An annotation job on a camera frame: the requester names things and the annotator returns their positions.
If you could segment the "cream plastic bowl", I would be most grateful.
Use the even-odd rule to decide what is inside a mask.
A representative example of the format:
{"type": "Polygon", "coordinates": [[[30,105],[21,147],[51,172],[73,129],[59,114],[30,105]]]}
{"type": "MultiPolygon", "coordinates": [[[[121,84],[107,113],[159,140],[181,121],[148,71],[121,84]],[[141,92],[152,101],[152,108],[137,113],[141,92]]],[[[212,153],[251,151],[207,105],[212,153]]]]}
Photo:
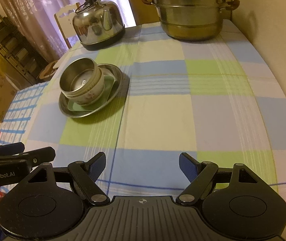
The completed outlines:
{"type": "Polygon", "coordinates": [[[98,83],[102,75],[99,67],[66,69],[60,79],[60,89],[67,97],[77,97],[86,94],[98,83]]]}

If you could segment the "stacked steel steamer pot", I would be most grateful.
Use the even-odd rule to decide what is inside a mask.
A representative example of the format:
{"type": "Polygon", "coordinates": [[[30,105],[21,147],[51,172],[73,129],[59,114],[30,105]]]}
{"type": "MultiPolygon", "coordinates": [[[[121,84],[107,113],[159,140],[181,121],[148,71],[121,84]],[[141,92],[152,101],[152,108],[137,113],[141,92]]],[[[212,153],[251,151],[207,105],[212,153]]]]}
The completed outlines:
{"type": "Polygon", "coordinates": [[[222,11],[233,11],[239,0],[142,0],[156,7],[164,32],[177,40],[204,41],[222,30],[222,11]]]}

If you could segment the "green square plate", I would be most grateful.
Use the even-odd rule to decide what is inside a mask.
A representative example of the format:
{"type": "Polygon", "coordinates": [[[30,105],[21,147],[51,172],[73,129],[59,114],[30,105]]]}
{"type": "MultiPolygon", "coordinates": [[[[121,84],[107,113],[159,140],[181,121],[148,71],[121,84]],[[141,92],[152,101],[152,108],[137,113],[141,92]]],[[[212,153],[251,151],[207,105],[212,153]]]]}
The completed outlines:
{"type": "Polygon", "coordinates": [[[69,101],[68,102],[68,110],[70,111],[94,111],[105,104],[110,96],[112,91],[112,87],[114,85],[115,79],[112,76],[104,76],[104,90],[101,93],[98,100],[92,104],[88,104],[85,106],[79,105],[75,102],[69,101]]]}

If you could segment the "white wooden chair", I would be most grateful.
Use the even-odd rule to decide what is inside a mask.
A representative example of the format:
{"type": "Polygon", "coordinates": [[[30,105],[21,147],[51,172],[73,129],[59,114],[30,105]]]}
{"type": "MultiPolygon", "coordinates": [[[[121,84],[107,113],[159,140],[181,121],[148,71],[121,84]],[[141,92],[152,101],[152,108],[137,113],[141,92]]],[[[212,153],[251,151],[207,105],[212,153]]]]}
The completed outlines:
{"type": "Polygon", "coordinates": [[[69,4],[62,7],[58,12],[54,14],[57,26],[68,48],[72,47],[68,39],[76,36],[76,32],[73,26],[73,17],[76,14],[78,7],[80,7],[79,2],[69,4]]]}

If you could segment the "blue patterned cloth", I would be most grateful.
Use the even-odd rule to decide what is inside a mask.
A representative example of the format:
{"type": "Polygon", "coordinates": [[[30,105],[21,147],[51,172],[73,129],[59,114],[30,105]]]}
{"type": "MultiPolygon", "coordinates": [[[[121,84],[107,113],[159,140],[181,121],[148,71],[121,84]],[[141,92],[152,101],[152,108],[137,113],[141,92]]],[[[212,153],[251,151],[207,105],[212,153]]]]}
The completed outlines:
{"type": "Polygon", "coordinates": [[[29,121],[48,84],[39,83],[16,93],[0,124],[0,145],[23,142],[29,121]]]}

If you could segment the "dark metal rack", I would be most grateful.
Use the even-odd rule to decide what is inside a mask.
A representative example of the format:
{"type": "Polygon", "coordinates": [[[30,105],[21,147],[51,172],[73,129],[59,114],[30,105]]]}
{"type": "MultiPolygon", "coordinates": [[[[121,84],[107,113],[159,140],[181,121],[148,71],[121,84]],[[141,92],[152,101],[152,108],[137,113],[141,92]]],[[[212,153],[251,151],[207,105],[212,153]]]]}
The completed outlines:
{"type": "Polygon", "coordinates": [[[38,53],[7,17],[0,15],[0,54],[23,78],[34,85],[48,61],[38,53]]]}

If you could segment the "round stool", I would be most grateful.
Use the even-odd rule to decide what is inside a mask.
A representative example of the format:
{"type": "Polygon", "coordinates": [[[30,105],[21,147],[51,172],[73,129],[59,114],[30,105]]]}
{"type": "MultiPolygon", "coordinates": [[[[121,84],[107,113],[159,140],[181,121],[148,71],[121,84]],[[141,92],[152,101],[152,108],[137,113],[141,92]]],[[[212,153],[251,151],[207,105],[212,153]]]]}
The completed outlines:
{"type": "Polygon", "coordinates": [[[41,82],[47,82],[51,80],[54,76],[55,72],[57,71],[57,60],[49,63],[39,74],[38,78],[41,82]]]}

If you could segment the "white ceramic bowl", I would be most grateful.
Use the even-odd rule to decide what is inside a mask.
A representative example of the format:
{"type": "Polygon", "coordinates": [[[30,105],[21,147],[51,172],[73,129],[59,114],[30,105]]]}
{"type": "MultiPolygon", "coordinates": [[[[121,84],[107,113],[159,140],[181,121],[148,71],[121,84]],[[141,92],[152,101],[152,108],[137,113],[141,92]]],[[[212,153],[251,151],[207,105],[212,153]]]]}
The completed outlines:
{"type": "Polygon", "coordinates": [[[72,102],[75,102],[82,106],[96,102],[104,90],[104,74],[100,67],[99,70],[102,75],[100,76],[98,83],[93,87],[93,89],[91,89],[84,95],[80,95],[77,97],[67,97],[67,98],[72,102]]]}

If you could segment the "large steel plate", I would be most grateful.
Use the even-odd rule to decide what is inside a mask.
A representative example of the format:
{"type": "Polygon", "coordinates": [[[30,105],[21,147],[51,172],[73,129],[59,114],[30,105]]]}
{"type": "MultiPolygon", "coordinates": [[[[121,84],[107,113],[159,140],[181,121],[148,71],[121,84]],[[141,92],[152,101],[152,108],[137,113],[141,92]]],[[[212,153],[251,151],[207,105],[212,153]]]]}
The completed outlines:
{"type": "Polygon", "coordinates": [[[123,72],[113,64],[99,64],[98,66],[104,74],[105,85],[98,101],[87,106],[80,106],[69,100],[63,93],[60,93],[58,106],[63,115],[71,118],[81,118],[97,113],[110,104],[121,91],[123,72]]]}

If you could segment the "stainless steel kettle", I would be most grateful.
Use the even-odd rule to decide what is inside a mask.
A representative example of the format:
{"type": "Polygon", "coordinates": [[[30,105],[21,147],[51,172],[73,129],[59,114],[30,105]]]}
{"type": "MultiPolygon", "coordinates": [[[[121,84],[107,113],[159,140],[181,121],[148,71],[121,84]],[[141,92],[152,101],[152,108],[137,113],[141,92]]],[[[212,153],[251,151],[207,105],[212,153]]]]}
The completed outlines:
{"type": "Polygon", "coordinates": [[[85,0],[72,20],[82,46],[89,51],[100,50],[119,41],[125,34],[119,8],[105,0],[85,0]]]}

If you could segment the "plaid tablecloth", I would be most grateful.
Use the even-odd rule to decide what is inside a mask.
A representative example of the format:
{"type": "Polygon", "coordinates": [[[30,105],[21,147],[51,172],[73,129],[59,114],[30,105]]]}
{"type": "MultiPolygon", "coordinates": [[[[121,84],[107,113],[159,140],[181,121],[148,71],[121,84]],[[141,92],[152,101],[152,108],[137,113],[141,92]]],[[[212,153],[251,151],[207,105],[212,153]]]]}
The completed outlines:
{"type": "Polygon", "coordinates": [[[110,196],[177,195],[187,152],[220,167],[244,163],[286,201],[286,97],[270,68],[230,21],[206,42],[180,42],[158,23],[132,27],[112,47],[75,44],[58,63],[25,130],[29,150],[51,146],[55,166],[107,156],[98,180],[110,196]],[[59,79],[80,58],[119,67],[123,87],[83,118],[59,109],[59,79]]]}

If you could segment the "stainless steel bowl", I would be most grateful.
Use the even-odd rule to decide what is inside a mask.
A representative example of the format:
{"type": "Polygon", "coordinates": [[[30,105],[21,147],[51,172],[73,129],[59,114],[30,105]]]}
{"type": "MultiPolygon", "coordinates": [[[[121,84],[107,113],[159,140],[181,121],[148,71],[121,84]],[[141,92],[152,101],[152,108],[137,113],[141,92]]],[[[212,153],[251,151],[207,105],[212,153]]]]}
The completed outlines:
{"type": "Polygon", "coordinates": [[[89,85],[98,72],[97,63],[91,58],[80,58],[68,65],[63,71],[59,85],[65,94],[74,95],[89,85]]]}

